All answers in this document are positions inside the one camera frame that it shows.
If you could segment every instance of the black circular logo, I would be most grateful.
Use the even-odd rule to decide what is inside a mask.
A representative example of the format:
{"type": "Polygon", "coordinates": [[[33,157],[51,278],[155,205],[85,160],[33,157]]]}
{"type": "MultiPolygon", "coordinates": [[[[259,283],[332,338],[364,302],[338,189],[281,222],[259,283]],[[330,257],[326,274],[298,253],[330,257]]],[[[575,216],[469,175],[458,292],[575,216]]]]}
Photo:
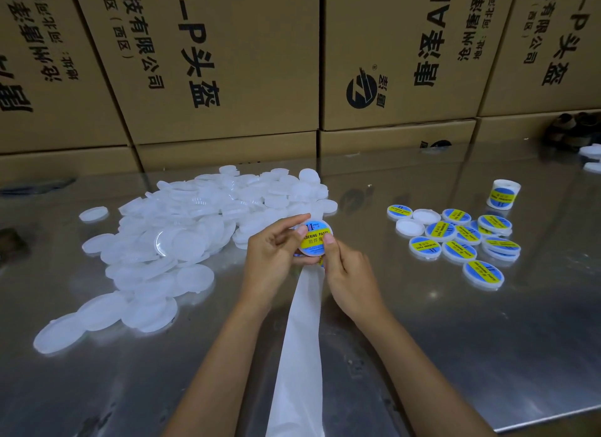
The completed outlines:
{"type": "Polygon", "coordinates": [[[376,99],[377,92],[376,80],[359,68],[359,74],[350,80],[346,88],[346,100],[353,108],[363,109],[372,104],[372,101],[376,99]]]}

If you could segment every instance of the forearm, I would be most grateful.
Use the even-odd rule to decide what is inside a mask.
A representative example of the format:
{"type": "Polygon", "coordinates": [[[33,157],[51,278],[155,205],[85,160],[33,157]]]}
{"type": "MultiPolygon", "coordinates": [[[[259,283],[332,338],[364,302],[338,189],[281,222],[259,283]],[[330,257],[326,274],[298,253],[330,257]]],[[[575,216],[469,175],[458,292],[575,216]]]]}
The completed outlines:
{"type": "Polygon", "coordinates": [[[238,304],[186,390],[163,437],[234,435],[265,312],[238,304]]]}
{"type": "Polygon", "coordinates": [[[390,312],[357,325],[386,366],[418,437],[496,435],[390,312]]]}

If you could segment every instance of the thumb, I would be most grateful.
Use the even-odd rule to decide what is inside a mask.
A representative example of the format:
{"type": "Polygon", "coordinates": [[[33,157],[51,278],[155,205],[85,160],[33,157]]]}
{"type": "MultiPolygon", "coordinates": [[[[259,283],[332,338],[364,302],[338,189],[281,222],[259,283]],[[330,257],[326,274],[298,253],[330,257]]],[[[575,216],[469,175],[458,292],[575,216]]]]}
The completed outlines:
{"type": "Polygon", "coordinates": [[[340,247],[331,233],[323,235],[323,249],[326,252],[326,274],[342,274],[344,267],[340,259],[340,247]]]}
{"type": "Polygon", "coordinates": [[[302,240],[305,238],[306,234],[309,232],[309,228],[305,224],[302,224],[291,236],[288,237],[282,249],[290,253],[290,255],[294,254],[296,250],[301,246],[302,240]]]}

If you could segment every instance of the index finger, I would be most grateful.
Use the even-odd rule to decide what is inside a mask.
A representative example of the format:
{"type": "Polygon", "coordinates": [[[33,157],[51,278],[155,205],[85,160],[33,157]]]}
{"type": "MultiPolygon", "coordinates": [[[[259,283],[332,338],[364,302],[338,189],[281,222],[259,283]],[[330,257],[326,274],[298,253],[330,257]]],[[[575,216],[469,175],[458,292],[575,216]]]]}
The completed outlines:
{"type": "Polygon", "coordinates": [[[263,231],[270,236],[277,236],[285,229],[296,227],[298,224],[301,224],[310,218],[311,214],[299,214],[297,216],[286,217],[285,219],[280,219],[277,222],[272,223],[263,231]]]}

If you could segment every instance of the person's right hand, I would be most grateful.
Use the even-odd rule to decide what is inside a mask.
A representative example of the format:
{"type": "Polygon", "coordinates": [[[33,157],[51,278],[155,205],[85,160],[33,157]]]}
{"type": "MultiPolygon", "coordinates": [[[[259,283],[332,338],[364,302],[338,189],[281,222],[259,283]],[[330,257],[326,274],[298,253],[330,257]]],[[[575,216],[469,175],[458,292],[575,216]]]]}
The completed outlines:
{"type": "Polygon", "coordinates": [[[355,324],[386,312],[370,260],[361,252],[323,235],[326,278],[336,303],[355,324]]]}

